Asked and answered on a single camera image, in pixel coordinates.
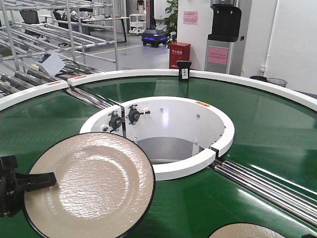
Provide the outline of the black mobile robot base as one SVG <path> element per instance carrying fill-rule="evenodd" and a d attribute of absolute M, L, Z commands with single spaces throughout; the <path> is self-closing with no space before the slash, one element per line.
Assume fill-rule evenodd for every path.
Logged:
<path fill-rule="evenodd" d="M 142 33 L 143 45 L 145 46 L 146 44 L 150 44 L 151 46 L 154 46 L 156 48 L 159 46 L 159 44 L 166 45 L 166 31 L 156 29 L 153 0 L 146 0 L 146 25 L 146 29 Z"/>

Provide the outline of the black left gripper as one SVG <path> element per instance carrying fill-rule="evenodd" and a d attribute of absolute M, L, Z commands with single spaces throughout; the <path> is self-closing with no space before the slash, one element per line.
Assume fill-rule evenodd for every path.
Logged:
<path fill-rule="evenodd" d="M 43 174 L 15 173 L 18 167 L 15 155 L 0 158 L 0 217 L 13 217 L 22 210 L 22 191 L 35 191 L 56 184 L 54 172 Z"/>

